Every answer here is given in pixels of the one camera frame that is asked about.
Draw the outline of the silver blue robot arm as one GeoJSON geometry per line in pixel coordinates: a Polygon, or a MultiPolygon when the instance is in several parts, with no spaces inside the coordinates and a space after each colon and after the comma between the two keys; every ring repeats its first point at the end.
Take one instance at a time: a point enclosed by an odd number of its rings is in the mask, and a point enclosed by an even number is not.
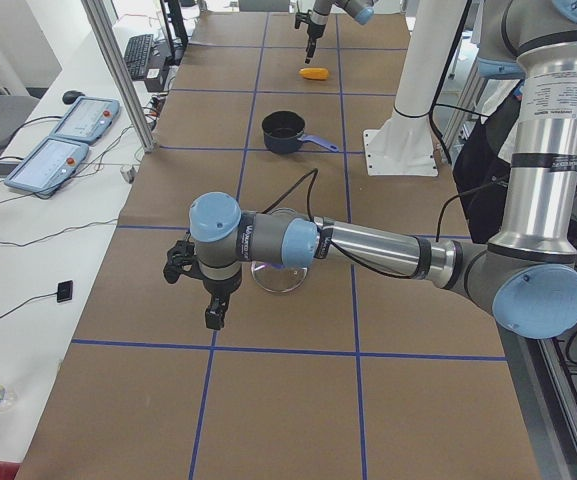
{"type": "Polygon", "coordinates": [[[577,182],[577,1],[492,1],[481,55],[525,73],[502,225],[483,245],[429,241],[299,214],[242,210],[222,192],[189,212],[191,275],[211,295],[208,328],[224,325],[242,265],[306,268],[335,249],[387,276],[456,292],[520,336],[547,339],[577,323],[576,250],[568,227],[577,182]]]}

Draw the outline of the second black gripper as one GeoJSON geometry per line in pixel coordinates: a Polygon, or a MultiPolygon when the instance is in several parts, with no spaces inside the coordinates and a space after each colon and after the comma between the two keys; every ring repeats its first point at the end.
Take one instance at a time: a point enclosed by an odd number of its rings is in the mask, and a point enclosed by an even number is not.
{"type": "Polygon", "coordinates": [[[317,39],[321,38],[324,34],[324,26],[319,25],[316,23],[310,23],[308,25],[308,41],[306,46],[306,57],[304,62],[310,63],[314,57],[316,47],[317,47],[317,39]]]}

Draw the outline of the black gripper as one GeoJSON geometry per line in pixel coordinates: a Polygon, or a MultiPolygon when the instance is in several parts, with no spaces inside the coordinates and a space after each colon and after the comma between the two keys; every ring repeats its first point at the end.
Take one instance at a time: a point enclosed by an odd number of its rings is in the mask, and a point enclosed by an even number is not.
{"type": "Polygon", "coordinates": [[[242,273],[237,272],[224,280],[205,277],[202,282],[204,288],[212,295],[204,313],[205,325],[210,330],[221,330],[225,326],[229,296],[241,286],[242,273]]]}

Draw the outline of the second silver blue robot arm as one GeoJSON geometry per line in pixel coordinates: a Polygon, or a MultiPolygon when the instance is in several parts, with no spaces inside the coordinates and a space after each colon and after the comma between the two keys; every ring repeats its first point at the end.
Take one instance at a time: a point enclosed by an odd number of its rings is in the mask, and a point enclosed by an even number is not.
{"type": "Polygon", "coordinates": [[[332,7],[340,8],[360,25],[365,25],[374,15],[374,2],[364,0],[316,0],[306,14],[307,33],[318,39],[324,34],[332,7]]]}

